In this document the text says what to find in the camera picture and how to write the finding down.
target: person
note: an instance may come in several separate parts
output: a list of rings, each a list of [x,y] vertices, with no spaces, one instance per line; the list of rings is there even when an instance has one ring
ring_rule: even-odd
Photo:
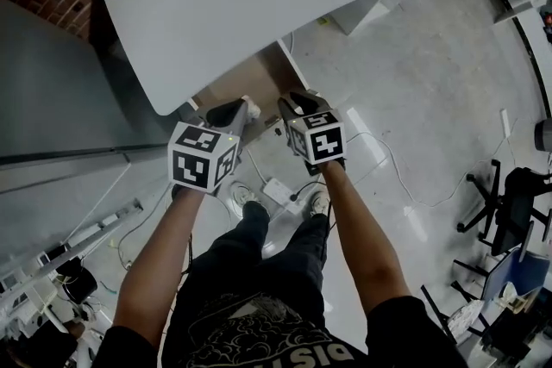
[[[166,332],[163,366],[467,366],[422,301],[411,296],[397,254],[342,166],[330,161],[320,169],[366,314],[368,355],[336,338],[324,323],[328,193],[314,195],[312,216],[285,250],[263,260],[269,214],[238,183],[231,190],[243,218],[193,260]],[[185,244],[203,199],[190,189],[174,197],[124,278],[113,327],[94,368],[156,365]]]

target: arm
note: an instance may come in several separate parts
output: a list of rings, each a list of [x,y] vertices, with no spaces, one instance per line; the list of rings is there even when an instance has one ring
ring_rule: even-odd
[[[368,314],[394,297],[409,296],[397,254],[342,166],[320,165],[336,214],[343,255]]]
[[[177,194],[122,281],[113,325],[136,331],[157,349],[203,199],[204,193],[196,190]]]

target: sneaker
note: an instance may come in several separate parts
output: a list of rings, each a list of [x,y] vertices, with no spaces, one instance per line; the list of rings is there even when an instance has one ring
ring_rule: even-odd
[[[327,215],[329,208],[329,195],[326,190],[319,190],[310,199],[310,215]]]
[[[243,206],[249,201],[260,203],[259,198],[244,183],[235,181],[230,185],[232,208],[239,218],[243,217]]]

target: floor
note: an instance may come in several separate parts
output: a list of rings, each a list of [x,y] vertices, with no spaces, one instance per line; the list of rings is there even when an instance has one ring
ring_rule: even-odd
[[[367,134],[348,144],[348,175],[395,246],[411,292],[421,296],[425,284],[449,314],[461,301],[448,283],[473,279],[453,268],[452,260],[471,262],[486,252],[476,243],[475,231],[455,231],[456,223],[482,204],[465,174],[473,170],[490,181],[490,158],[502,162],[502,183],[514,165],[548,169],[548,155],[533,145],[534,123],[544,118],[535,74],[513,25],[493,26],[497,13],[491,0],[406,0],[354,38],[333,22],[309,23],[295,32],[298,66],[311,87],[340,110],[348,137],[368,132],[392,149],[404,184],[387,146]],[[501,109],[507,109],[512,126],[508,141],[503,140]],[[292,189],[310,181],[274,130],[249,149],[264,178],[276,177]],[[245,152],[241,159],[235,179],[260,189],[251,159]],[[164,186],[152,187],[143,201],[144,215]],[[237,222],[223,203],[225,188],[219,198],[208,196],[200,209],[193,236],[196,255]],[[265,245],[268,256],[285,246],[300,220],[261,199],[275,216]],[[125,240],[124,260],[139,252],[167,204],[161,201],[144,227]],[[549,204],[547,197],[537,201],[542,210]],[[539,229],[531,244],[537,252],[542,250]],[[115,309],[112,292],[125,274],[114,248],[124,231],[86,260],[109,289],[101,285],[97,291],[108,312]],[[329,330],[365,349],[366,322],[336,231],[329,238],[324,278]]]

